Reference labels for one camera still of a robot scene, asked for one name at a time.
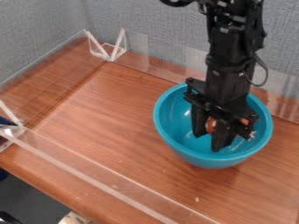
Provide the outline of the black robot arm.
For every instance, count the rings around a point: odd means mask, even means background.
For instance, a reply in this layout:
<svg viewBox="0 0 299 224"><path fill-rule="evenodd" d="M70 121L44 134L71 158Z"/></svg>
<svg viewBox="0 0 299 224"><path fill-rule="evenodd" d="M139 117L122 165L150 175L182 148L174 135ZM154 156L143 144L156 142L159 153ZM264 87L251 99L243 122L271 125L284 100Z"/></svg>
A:
<svg viewBox="0 0 299 224"><path fill-rule="evenodd" d="M160 0L171 7L199 5L207 18L210 51L206 80L188 78L184 100L191 104L191 126L196 137L211 135L211 149L231 146L236 137L255 135L258 113L248 105L255 67L267 33L264 0Z"/></svg>

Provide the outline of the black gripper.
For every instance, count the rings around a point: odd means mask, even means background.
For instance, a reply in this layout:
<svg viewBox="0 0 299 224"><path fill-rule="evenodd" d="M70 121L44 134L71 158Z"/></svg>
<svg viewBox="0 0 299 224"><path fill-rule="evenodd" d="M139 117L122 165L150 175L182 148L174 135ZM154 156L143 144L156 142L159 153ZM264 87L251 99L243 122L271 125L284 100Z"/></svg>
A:
<svg viewBox="0 0 299 224"><path fill-rule="evenodd" d="M208 67L206 81L186 79L184 100L191 104L191 126L195 137L204 136L207 121L214 117L211 148L215 152L231 146L236 137L250 139L255 132L258 112L248 106L254 65Z"/></svg>

